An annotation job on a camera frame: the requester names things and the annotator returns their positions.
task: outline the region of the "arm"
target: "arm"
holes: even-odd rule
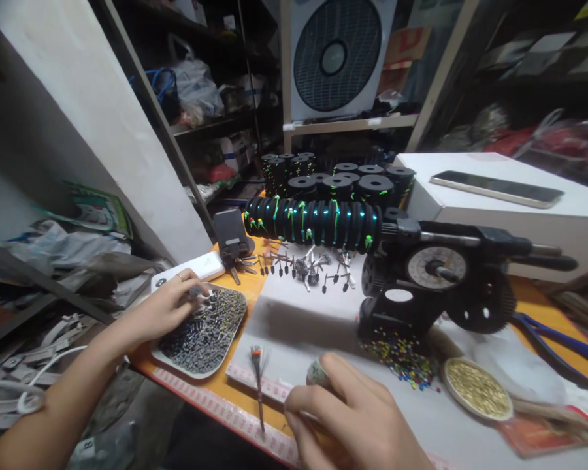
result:
[[[207,295],[184,270],[96,336],[47,390],[46,405],[0,437],[0,470],[65,468],[124,354],[175,329],[196,306],[186,301],[194,285]]]

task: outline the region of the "fan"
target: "fan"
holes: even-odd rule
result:
[[[292,120],[371,109],[396,0],[291,5]]]

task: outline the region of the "white tray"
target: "white tray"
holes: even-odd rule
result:
[[[204,283],[204,285],[207,287],[207,289],[209,289],[209,291],[211,291],[211,290],[228,289],[227,287],[222,287],[222,286],[211,284],[211,283]],[[168,358],[167,356],[165,356],[161,352],[161,350],[159,349],[159,341],[160,341],[160,339],[156,339],[155,341],[151,341],[151,343],[150,343],[150,350],[152,352],[152,356],[156,360],[158,360],[158,361],[160,361],[160,362],[162,362],[162,363],[164,363],[164,364],[166,364],[166,365],[168,365],[168,366],[170,366],[170,367],[172,367],[172,368],[174,368],[174,369],[176,369],[178,371],[181,371],[182,373],[184,373],[185,375],[191,377],[192,379],[202,380],[202,379],[206,379],[207,377],[211,377],[214,374],[214,372],[216,372],[218,369],[220,369],[220,366],[222,366],[222,363],[226,359],[227,354],[229,353],[229,349],[231,348],[231,343],[233,342],[233,338],[235,338],[235,335],[237,334],[237,330],[240,328],[240,324],[242,323],[242,319],[243,318],[244,318],[244,314],[240,315],[240,321],[238,322],[237,326],[235,327],[235,333],[231,336],[231,340],[229,342],[229,346],[227,346],[227,350],[224,353],[224,356],[222,358],[222,361],[220,361],[220,363],[216,367],[214,367],[212,370],[210,370],[209,372],[205,372],[205,373],[192,373],[192,372],[188,371],[187,369],[184,369],[183,367],[181,367],[181,366],[175,364],[174,362],[172,362],[172,360],[170,358]]]

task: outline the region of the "smartphone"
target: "smartphone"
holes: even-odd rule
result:
[[[456,171],[438,173],[429,182],[538,209],[552,207],[564,195],[557,189]]]

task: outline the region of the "orange table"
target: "orange table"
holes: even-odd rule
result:
[[[254,238],[255,243],[258,247],[261,247],[261,239]],[[214,279],[214,284],[221,285],[223,287],[229,287],[231,289],[236,289],[242,292],[248,301],[248,316],[252,315],[253,308],[255,307],[255,303],[259,298],[259,294],[263,287],[263,283],[265,281],[265,277],[257,274],[240,274],[240,280],[242,281],[241,286],[236,286],[233,278],[229,274],[224,274],[217,279]],[[531,316],[532,318],[536,319],[542,324],[553,328],[554,330],[558,330],[566,335],[572,336],[580,341],[584,341],[588,343],[588,339],[579,331],[575,326],[564,316],[564,314],[554,307],[549,300],[541,294],[533,284],[528,280],[520,277],[512,277],[510,278],[512,287],[514,292],[518,298],[518,311],[523,312]],[[234,403],[235,405],[239,406],[241,409],[245,410],[248,413],[251,413],[255,416],[258,416],[258,408],[257,408],[257,400],[253,394],[248,393],[242,386],[237,384],[236,382],[230,380],[226,376],[226,366],[231,361],[235,349],[237,348],[237,344],[239,342],[239,338],[244,331],[244,327],[247,323],[248,319],[246,319],[236,338],[233,340],[233,344],[229,349],[229,353],[225,359],[224,364],[222,367],[215,372],[211,377],[203,380],[197,381],[191,379],[187,376],[181,377],[188,383],[191,383],[195,386],[201,386],[211,390],[213,393],[221,396],[222,398]],[[519,334],[521,339],[523,340],[524,344],[531,349],[531,346],[527,342],[527,340]],[[557,343],[552,342],[549,339],[545,339],[549,346],[553,348],[553,350],[560,356],[562,359],[567,361],[571,366],[575,367],[577,370],[582,372],[584,375],[588,376],[588,361],[576,353],[560,346]],[[150,347],[147,344],[141,345],[132,355],[131,355],[131,363],[137,369],[139,369],[143,374],[153,377],[153,372],[155,368],[166,368],[165,364],[159,363],[158,361],[154,360],[152,355],[150,354]],[[178,373],[175,369],[167,368],[167,370],[171,373]],[[283,432],[286,434],[291,435],[288,426],[284,426],[286,424],[285,416],[281,408],[271,401],[264,401],[263,406],[263,416],[264,420],[270,426],[280,430],[283,429]]]

